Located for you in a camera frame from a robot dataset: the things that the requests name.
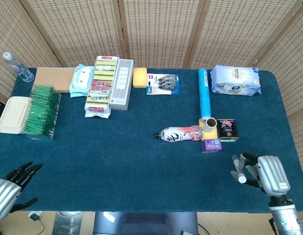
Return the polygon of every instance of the blue poster tube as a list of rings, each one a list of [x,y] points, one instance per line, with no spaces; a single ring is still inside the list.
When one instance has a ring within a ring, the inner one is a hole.
[[[204,121],[208,118],[211,118],[208,76],[206,69],[199,70],[199,88],[200,88],[201,119]]]

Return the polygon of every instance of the tissue package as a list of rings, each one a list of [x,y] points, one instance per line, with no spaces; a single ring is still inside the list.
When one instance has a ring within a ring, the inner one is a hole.
[[[70,97],[87,96],[93,79],[94,66],[79,64],[69,86]]]
[[[216,65],[210,72],[211,91],[252,96],[260,93],[258,68]]]

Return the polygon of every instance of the robotic hand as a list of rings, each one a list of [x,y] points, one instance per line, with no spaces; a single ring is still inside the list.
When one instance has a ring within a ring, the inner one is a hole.
[[[39,164],[29,167],[32,164],[33,162],[26,163],[0,179],[0,220],[9,213],[30,207],[37,201],[37,198],[32,198],[28,202],[14,205],[33,175],[43,166]]]
[[[232,176],[241,184],[261,188],[270,197],[268,204],[273,218],[269,223],[275,234],[274,222],[280,235],[303,235],[303,221],[298,218],[293,201],[286,196],[290,185],[279,158],[242,153],[240,159],[236,156],[232,159],[236,168]],[[245,165],[255,180],[246,179],[242,171]]]

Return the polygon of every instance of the robot finger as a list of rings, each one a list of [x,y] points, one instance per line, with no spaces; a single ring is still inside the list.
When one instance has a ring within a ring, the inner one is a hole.
[[[258,172],[257,172],[257,170],[255,169],[254,166],[247,165],[245,168],[248,170],[248,172],[249,172],[255,179],[258,179]]]
[[[37,197],[34,197],[34,198],[30,199],[28,202],[25,202],[25,203],[22,203],[22,204],[15,204],[12,207],[12,209],[10,210],[9,213],[13,213],[13,212],[16,212],[16,211],[24,210],[24,209],[32,206],[37,201],[38,201]]]
[[[241,154],[239,159],[239,169],[243,169],[245,165],[246,158]]]
[[[15,183],[19,185],[23,191],[26,185],[29,183],[33,175],[43,166],[43,164],[34,165],[24,171],[16,180]]]
[[[255,164],[257,163],[257,155],[253,153],[241,153],[241,156],[244,157],[245,159],[248,159],[250,161],[253,161]]]
[[[259,185],[259,183],[258,183],[257,180],[249,180],[249,179],[247,179],[244,184],[249,185],[249,186],[253,186],[255,188],[260,188],[260,185]]]
[[[231,175],[234,177],[234,179],[239,182],[240,184],[244,184],[246,182],[246,177],[242,173],[237,173],[236,171],[232,170]]]
[[[5,180],[14,181],[20,174],[24,172],[26,168],[32,165],[33,162],[25,163],[24,165],[20,166],[18,169],[11,171],[7,176],[4,177]]]

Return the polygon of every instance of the blue felt tablecloth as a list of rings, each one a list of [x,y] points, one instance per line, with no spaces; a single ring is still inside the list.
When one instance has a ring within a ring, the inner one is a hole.
[[[84,117],[85,97],[62,94],[53,141],[0,134],[0,177],[28,161],[44,164],[18,202],[38,197],[30,208],[38,211],[268,212],[269,198],[230,174],[232,155],[248,151],[279,156],[289,198],[303,210],[303,173],[272,73],[259,72],[262,95],[210,94],[213,117],[236,119],[240,140],[203,154],[198,141],[154,137],[168,126],[198,124],[198,71],[148,71],[179,74],[180,95],[132,88],[128,111],[103,119]],[[28,96],[31,86],[17,79],[12,95]]]

